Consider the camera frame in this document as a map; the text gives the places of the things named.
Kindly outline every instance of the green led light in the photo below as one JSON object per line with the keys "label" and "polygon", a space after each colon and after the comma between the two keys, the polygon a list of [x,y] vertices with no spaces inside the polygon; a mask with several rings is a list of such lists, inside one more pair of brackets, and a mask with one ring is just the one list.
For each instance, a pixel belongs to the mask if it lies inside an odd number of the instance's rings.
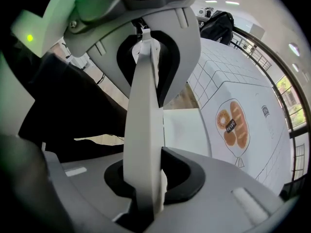
{"label": "green led light", "polygon": [[31,34],[29,34],[29,35],[27,35],[27,40],[28,41],[32,41],[34,38],[33,38],[33,36],[31,35]]}

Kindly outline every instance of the wooden floor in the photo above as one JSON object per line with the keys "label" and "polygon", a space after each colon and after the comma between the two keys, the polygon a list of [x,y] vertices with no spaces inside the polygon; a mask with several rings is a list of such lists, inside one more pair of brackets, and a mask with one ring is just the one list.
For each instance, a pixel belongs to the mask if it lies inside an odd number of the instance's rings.
{"label": "wooden floor", "polygon": [[[59,48],[58,44],[54,45],[51,50],[58,55],[60,58],[65,59],[65,55],[62,50]],[[91,78],[98,82],[103,73],[97,67],[87,67],[84,70]],[[127,110],[128,107],[128,98],[107,78],[99,84],[99,87],[108,94],[114,101],[116,101],[120,106]],[[170,103],[164,106],[164,110],[175,110],[175,109],[192,109],[199,108],[197,101],[193,95],[193,92],[186,83],[185,88],[174,98]],[[118,145],[123,144],[124,139],[118,138],[116,136],[110,135],[99,135],[94,137],[89,137],[90,139],[98,144],[105,145]]]}

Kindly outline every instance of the screw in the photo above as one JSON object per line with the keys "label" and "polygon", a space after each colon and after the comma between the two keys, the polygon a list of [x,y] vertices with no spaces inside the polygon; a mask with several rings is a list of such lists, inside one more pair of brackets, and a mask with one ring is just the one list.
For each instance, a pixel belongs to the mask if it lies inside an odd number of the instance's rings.
{"label": "screw", "polygon": [[69,26],[74,29],[75,27],[77,27],[77,21],[71,21]]}

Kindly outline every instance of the cable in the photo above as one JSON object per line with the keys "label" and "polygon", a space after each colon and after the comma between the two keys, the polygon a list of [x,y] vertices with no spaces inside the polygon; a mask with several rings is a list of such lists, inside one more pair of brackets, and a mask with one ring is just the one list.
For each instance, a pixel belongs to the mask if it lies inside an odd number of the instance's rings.
{"label": "cable", "polygon": [[105,78],[105,75],[103,74],[101,79],[96,84],[100,84],[101,82],[103,82],[104,78]]}

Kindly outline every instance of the white ceiling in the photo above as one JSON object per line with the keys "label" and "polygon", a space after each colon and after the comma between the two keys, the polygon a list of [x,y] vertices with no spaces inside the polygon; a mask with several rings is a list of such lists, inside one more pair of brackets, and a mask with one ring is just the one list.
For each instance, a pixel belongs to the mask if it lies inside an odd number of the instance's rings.
{"label": "white ceiling", "polygon": [[[287,63],[298,64],[300,69],[311,73],[311,52],[299,25],[294,17],[280,0],[216,0],[217,3],[205,3],[206,0],[196,0],[196,3],[210,5],[215,9],[231,12],[233,15],[243,17],[261,26],[265,31],[262,41]],[[239,2],[240,5],[229,5],[225,1]],[[288,44],[295,42],[300,49],[300,57],[294,55]],[[301,72],[296,75],[311,101],[311,83],[307,83]]]}

